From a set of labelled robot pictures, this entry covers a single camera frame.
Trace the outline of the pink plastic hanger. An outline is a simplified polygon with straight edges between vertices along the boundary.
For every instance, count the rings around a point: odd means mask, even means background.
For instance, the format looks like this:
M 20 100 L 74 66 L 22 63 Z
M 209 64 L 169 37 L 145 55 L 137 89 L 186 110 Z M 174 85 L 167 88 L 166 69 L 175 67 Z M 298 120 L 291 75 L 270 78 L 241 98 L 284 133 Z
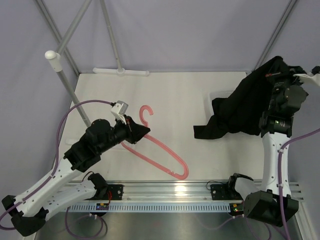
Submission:
M 139 123 L 151 131 L 137 145 L 123 143 L 121 146 L 134 156 L 147 162 L 176 180 L 186 180 L 190 168 L 183 157 L 178 133 L 178 115 L 166 107 L 149 104 L 137 106 Z

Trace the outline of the black shirt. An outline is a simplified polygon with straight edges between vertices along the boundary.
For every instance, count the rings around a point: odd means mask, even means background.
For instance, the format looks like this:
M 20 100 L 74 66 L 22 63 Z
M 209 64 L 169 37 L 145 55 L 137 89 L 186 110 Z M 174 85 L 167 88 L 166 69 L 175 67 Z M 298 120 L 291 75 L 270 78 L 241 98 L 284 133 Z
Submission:
M 281 56 L 275 56 L 243 78 L 229 97 L 213 99 L 213 115 L 206 125 L 193 126 L 194 138 L 215 140 L 227 133 L 239 132 L 260 135 L 260 119 L 268 109 L 273 89 L 265 75 L 289 66 L 293 65 L 286 64 Z

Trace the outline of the silver white garment rack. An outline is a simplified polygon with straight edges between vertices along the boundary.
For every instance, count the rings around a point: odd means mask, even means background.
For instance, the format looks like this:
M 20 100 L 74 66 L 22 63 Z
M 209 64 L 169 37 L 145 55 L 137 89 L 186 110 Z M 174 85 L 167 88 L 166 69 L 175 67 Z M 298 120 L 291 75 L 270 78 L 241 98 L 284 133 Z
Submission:
M 45 53 L 45 58 L 49 61 L 51 67 L 53 70 L 57 73 L 59 79 L 61 80 L 62 84 L 64 85 L 65 89 L 67 90 L 72 102 L 75 105 L 78 105 L 80 103 L 78 97 L 75 94 L 75 91 L 71 87 L 71 84 L 68 81 L 67 76 L 64 73 L 62 64 L 61 64 L 61 57 L 65 56 L 67 59 L 68 64 L 70 64 L 70 67 L 76 74 L 76 76 L 80 75 L 80 70 L 78 69 L 78 66 L 76 65 L 75 61 L 72 58 L 71 53 L 67 49 L 67 45 L 69 41 L 71 40 L 73 34 L 75 33 L 77 27 L 79 26 L 83 16 L 85 15 L 86 11 L 88 10 L 91 1 L 85 0 L 83 4 L 81 5 L 79 11 L 75 15 L 74 19 L 72 20 L 71 24 L 69 25 L 66 33 L 64 35 L 60 34 L 59 29 L 57 28 L 55 21 L 49 12 L 46 3 L 43 0 L 38 0 L 37 4 L 40 6 L 40 9 L 42 10 L 44 14 L 45 20 L 48 22 L 50 30 L 53 32 L 53 36 L 57 39 L 57 49 L 56 50 L 48 50 Z M 93 68 L 93 72 L 96 74 L 107 74 L 107 75 L 116 75 L 116 76 L 137 76 L 137 77 L 147 77 L 150 73 L 148 71 L 143 70 L 128 70 L 125 69 L 121 63 L 119 51 L 116 45 L 116 39 L 115 35 L 113 33 L 113 29 L 111 26 L 111 21 L 109 18 L 107 6 L 104 0 L 101 0 L 99 2 L 100 9 L 102 10 L 103 17 L 105 20 L 106 28 L 108 31 L 110 43 L 112 46 L 114 58 L 116 61 L 116 68 L 115 69 L 108 69 L 108 68 Z

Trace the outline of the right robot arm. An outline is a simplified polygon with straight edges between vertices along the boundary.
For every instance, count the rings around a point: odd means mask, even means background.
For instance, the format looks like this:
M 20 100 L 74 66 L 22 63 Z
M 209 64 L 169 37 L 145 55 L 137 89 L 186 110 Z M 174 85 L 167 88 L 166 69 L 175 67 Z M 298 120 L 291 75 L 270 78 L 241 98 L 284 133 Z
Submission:
M 308 93 L 302 88 L 300 66 L 274 64 L 266 75 L 272 92 L 267 109 L 259 121 L 264 149 L 261 186 L 246 175 L 230 176 L 226 192 L 229 197 L 243 199 L 245 217 L 282 227 L 299 209 L 292 199 L 288 181 L 288 151 L 292 137 L 294 114 L 300 110 Z

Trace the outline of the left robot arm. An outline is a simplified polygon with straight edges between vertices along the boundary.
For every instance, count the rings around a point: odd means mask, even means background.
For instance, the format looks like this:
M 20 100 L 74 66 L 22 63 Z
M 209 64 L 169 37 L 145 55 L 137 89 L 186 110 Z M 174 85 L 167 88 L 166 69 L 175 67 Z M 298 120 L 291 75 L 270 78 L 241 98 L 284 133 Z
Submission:
M 58 191 L 98 163 L 104 152 L 123 141 L 136 144 L 151 131 L 149 127 L 135 123 L 130 116 L 124 119 L 124 122 L 117 120 L 114 126 L 106 119 L 95 120 L 52 171 L 24 193 L 4 197 L 1 202 L 11 216 L 13 229 L 24 237 L 30 236 L 64 208 L 82 200 L 104 198 L 109 186 L 99 173 L 69 190 Z

